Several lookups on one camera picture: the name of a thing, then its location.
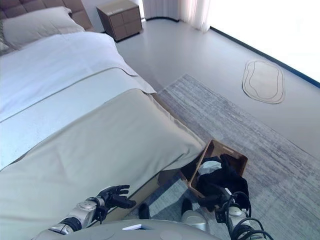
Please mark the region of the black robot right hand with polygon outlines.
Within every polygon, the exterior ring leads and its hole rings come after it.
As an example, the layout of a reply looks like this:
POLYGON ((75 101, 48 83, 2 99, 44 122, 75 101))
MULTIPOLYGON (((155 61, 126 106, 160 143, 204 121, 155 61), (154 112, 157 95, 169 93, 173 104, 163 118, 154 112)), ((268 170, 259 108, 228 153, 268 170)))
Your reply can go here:
POLYGON ((229 200, 231 192, 227 188, 217 189, 214 193, 210 193, 209 196, 199 198, 198 204, 201 207, 205 207, 209 212, 214 212, 216 209, 220 209, 229 200))

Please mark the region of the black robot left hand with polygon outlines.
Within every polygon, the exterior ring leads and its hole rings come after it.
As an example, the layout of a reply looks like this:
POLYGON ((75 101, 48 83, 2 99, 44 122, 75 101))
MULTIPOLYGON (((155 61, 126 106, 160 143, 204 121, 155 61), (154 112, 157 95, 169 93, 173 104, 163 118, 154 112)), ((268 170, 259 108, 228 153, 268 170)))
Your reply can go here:
POLYGON ((130 185, 117 185, 110 186, 101 190, 97 197, 100 197, 104 201, 104 205, 107 208, 119 207, 122 209, 131 209, 137 203, 135 200, 129 199, 126 194, 129 193, 130 185))

